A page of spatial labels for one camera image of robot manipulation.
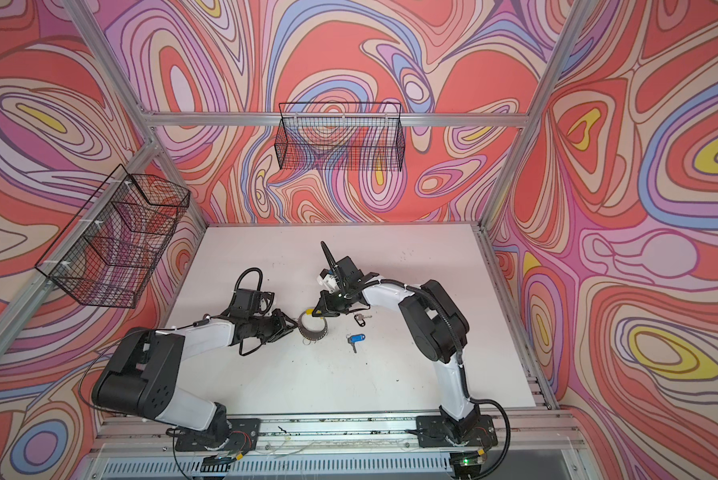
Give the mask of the large keyring with yellow sleeve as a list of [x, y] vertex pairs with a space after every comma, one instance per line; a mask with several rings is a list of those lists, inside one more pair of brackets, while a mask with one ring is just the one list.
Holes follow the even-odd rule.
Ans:
[[327, 320], [324, 317], [314, 316], [312, 309], [306, 309], [299, 315], [297, 328], [305, 345], [317, 343], [329, 333]]

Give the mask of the key with blue tag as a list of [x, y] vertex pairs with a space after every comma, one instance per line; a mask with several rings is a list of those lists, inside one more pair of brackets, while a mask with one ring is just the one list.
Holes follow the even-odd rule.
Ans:
[[363, 334], [363, 333], [360, 333], [360, 334], [352, 334], [352, 335], [348, 335], [348, 336], [347, 336], [347, 342], [348, 342], [348, 344], [351, 346], [352, 351], [353, 351], [355, 354], [358, 353], [357, 344], [358, 344], [359, 342], [362, 342], [362, 341], [365, 341], [365, 340], [366, 340], [366, 335]]

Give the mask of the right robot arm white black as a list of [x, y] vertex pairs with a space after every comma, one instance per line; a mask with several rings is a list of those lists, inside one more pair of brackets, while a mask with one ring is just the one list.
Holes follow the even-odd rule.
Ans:
[[335, 259], [326, 242], [321, 248], [328, 267], [319, 275], [322, 290], [312, 315], [351, 315], [363, 327], [366, 312], [372, 308], [395, 312], [404, 320], [418, 351], [433, 364], [440, 392], [439, 413], [416, 418], [410, 433], [419, 446], [474, 447], [474, 454], [457, 456], [455, 465], [479, 465], [499, 444], [492, 417], [482, 413], [482, 407], [488, 405], [497, 409], [506, 427], [505, 443], [496, 460], [500, 464], [511, 444], [510, 419], [499, 402], [471, 395], [464, 361], [470, 325], [442, 284], [429, 280], [413, 285], [376, 272], [364, 273], [349, 256]]

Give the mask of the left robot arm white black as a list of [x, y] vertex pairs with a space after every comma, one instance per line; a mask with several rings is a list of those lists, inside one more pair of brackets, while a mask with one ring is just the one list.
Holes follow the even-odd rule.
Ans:
[[183, 361], [233, 346], [248, 356], [297, 327], [294, 319], [276, 309], [268, 316], [248, 318], [206, 315], [179, 328], [133, 328], [96, 381], [91, 403], [106, 412], [170, 425], [188, 445], [223, 449], [232, 437], [226, 407], [178, 386]]

